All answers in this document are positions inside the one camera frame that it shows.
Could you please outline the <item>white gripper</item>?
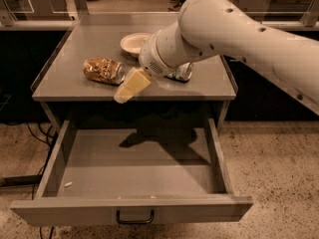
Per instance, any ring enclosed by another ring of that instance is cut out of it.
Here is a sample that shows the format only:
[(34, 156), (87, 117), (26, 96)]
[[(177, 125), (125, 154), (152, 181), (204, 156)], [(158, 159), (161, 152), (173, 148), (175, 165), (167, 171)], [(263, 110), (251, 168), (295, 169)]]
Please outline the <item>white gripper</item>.
[(134, 95), (140, 93), (152, 82), (152, 77), (165, 77), (173, 72), (160, 57), (158, 47), (160, 32), (152, 34), (141, 47), (139, 63), (141, 68), (132, 68), (126, 75), (124, 82), (118, 87), (114, 100), (123, 104)]

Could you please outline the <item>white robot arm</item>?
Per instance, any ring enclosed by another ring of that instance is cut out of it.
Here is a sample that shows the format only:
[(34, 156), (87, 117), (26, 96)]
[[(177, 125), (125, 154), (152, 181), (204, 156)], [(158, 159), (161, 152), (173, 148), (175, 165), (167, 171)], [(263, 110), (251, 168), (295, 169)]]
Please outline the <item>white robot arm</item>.
[(264, 26), (228, 0), (186, 0), (175, 22), (144, 42), (141, 66), (129, 72), (114, 99), (123, 104), (151, 78), (216, 55), (239, 60), (319, 113), (319, 42)]

